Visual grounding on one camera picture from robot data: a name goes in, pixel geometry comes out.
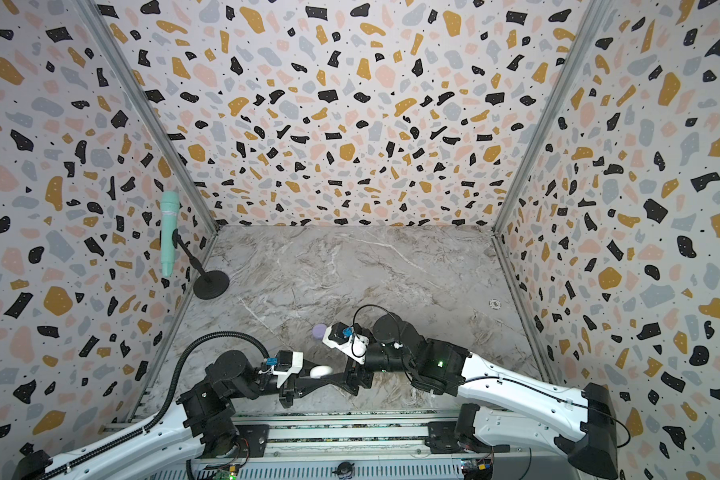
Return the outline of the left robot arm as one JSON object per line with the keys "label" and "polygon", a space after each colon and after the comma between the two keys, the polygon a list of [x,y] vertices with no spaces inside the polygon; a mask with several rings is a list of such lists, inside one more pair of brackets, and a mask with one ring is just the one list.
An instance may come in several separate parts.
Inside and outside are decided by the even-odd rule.
{"label": "left robot arm", "polygon": [[[200,345],[233,338],[253,345],[262,355],[252,365],[238,350],[224,352],[205,377],[179,393],[184,364]],[[236,446],[251,450],[234,425],[237,398],[255,400],[276,395],[284,407],[326,385],[341,380],[328,366],[304,359],[300,352],[269,354],[255,337],[238,331],[205,334],[194,340],[174,367],[166,398],[154,415],[102,441],[54,457],[43,450],[27,454],[13,473],[16,479],[140,479],[175,461],[224,455]]]}

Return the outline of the purple earbud charging case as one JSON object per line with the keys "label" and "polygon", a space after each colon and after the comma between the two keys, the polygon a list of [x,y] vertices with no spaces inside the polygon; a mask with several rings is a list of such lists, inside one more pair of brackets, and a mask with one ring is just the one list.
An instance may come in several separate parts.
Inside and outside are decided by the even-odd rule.
{"label": "purple earbud charging case", "polygon": [[315,340],[322,341],[326,332],[328,330],[328,326],[325,324],[317,324],[312,329],[312,336]]}

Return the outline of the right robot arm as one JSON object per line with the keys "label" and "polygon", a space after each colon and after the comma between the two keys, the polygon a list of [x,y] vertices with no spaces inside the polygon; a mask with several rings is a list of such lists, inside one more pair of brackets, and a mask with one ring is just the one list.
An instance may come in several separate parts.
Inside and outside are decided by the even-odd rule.
{"label": "right robot arm", "polygon": [[334,324],[323,342],[363,372],[402,372],[418,390],[465,400],[458,436],[473,451],[518,442],[555,450],[594,477],[619,476],[622,424],[601,384],[579,389],[536,380],[451,342],[426,338],[393,312],[371,329]]}

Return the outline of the white earbud charging case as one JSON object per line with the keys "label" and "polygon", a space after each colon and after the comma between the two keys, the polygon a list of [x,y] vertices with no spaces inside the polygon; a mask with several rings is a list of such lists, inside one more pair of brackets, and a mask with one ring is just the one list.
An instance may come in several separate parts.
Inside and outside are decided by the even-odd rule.
{"label": "white earbud charging case", "polygon": [[328,365],[317,365],[310,369],[309,376],[312,379],[321,379],[333,373],[333,368]]}

